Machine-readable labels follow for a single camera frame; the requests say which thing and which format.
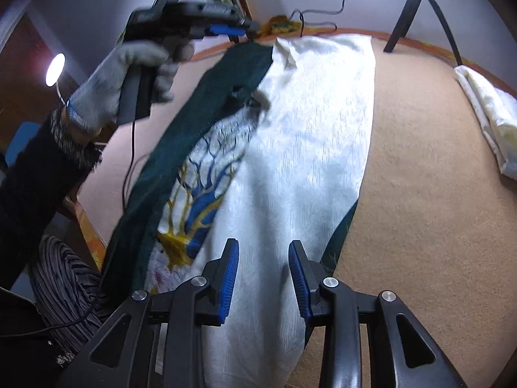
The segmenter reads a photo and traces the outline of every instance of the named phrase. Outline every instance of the blue chair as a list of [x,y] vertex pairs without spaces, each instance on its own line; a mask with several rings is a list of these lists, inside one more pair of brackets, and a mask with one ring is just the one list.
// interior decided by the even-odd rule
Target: blue chair
[[36,135],[39,128],[40,124],[36,123],[22,123],[19,126],[5,153],[5,163],[7,167],[11,167],[15,164],[18,153],[24,150],[29,140]]

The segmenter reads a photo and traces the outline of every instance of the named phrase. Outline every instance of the tripod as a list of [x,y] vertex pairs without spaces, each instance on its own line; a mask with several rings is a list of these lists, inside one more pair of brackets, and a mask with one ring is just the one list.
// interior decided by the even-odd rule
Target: tripod
[[[418,6],[420,6],[420,2],[422,0],[407,0],[404,8],[402,9],[402,13],[400,13],[399,20],[397,20],[395,28],[391,36],[389,37],[388,43],[384,47],[385,53],[390,53],[393,51],[395,44],[402,37],[405,37],[415,15],[417,14]],[[438,16],[438,20],[441,23],[441,26],[444,28],[445,35],[447,35],[447,39],[452,47],[452,52],[454,53],[454,58],[456,58],[456,62],[458,66],[461,66],[463,63],[461,61],[461,56],[459,55],[458,47],[456,46],[456,42],[454,41],[454,37],[452,36],[451,29],[445,20],[445,16],[440,9],[440,6],[436,2],[436,0],[429,0],[431,3],[431,7],[433,8],[436,16]]]

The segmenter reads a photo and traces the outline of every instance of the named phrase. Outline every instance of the dark sleeve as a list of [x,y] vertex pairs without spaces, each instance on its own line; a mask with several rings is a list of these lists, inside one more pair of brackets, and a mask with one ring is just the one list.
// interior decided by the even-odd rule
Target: dark sleeve
[[57,206],[91,168],[79,168],[58,147],[51,116],[29,141],[0,187],[0,286],[10,289],[37,252]]

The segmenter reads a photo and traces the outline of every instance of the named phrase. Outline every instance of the person's arm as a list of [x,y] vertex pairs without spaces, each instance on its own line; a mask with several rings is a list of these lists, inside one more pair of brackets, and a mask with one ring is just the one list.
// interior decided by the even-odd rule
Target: person's arm
[[[176,51],[179,60],[193,54],[191,45],[180,45]],[[57,206],[98,161],[98,152],[88,143],[116,117],[131,63],[159,66],[155,86],[166,100],[177,71],[169,52],[152,42],[117,46],[74,92],[67,108],[51,114],[9,169],[0,187],[0,286],[4,289],[12,287],[37,252]]]

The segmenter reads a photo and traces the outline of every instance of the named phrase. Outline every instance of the striped fabric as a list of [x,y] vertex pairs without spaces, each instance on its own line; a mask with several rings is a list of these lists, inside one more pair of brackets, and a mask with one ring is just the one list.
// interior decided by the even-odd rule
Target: striped fabric
[[[29,276],[36,306],[48,326],[79,318],[95,298],[100,280],[97,270],[48,235],[41,239],[38,258],[29,265]],[[85,320],[50,334],[65,351],[77,354],[113,311],[101,293],[94,312]]]

